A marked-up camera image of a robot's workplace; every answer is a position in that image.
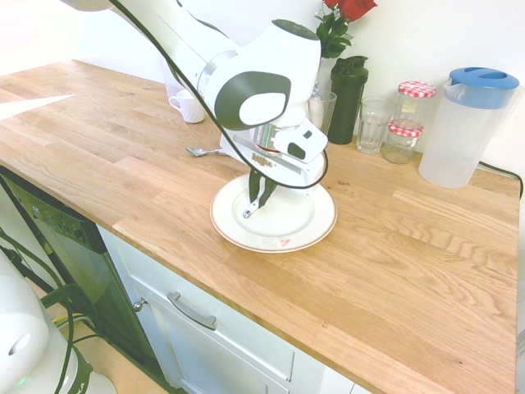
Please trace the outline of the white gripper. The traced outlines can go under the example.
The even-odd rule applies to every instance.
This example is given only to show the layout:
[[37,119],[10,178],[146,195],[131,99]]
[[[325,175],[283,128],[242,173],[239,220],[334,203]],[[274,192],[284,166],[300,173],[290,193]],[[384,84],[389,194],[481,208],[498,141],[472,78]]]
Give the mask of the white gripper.
[[[277,188],[275,181],[281,186],[308,189],[324,177],[323,154],[311,163],[302,163],[285,154],[264,153],[251,140],[248,131],[222,133],[220,147],[232,158],[257,170],[249,173],[249,201],[258,201],[259,208],[266,204]],[[259,196],[262,174],[269,178],[264,179]]]

